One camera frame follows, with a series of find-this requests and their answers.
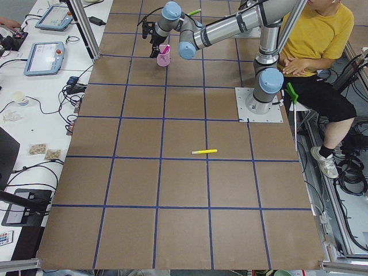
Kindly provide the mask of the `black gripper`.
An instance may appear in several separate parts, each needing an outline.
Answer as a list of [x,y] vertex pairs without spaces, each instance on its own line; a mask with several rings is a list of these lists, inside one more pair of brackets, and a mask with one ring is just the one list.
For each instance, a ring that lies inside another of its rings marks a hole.
[[160,45],[164,42],[164,37],[160,36],[156,29],[156,23],[153,21],[144,20],[142,22],[142,38],[147,39],[148,36],[151,36],[149,41],[152,44],[152,51],[150,54],[150,58],[157,58],[160,54]]

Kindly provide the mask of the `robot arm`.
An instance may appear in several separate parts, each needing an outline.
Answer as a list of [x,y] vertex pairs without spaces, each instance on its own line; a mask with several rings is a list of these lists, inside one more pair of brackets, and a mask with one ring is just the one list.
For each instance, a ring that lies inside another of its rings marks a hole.
[[282,73],[277,69],[281,25],[282,20],[278,20],[260,29],[260,45],[254,60],[255,87],[246,99],[247,108],[255,114],[269,112],[273,99],[283,84]]
[[180,33],[179,55],[187,60],[200,49],[260,28],[255,60],[268,66],[278,61],[279,53],[305,5],[306,1],[242,1],[236,13],[202,26],[185,14],[176,2],[169,1],[161,8],[157,22],[143,18],[139,24],[143,38],[151,36],[152,58],[158,56],[159,46],[175,30]]

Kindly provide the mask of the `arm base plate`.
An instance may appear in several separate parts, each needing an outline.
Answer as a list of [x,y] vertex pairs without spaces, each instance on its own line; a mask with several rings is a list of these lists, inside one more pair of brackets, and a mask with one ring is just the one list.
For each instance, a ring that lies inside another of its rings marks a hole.
[[252,87],[236,87],[236,104],[239,122],[283,123],[279,100],[275,95],[269,103],[258,102]]

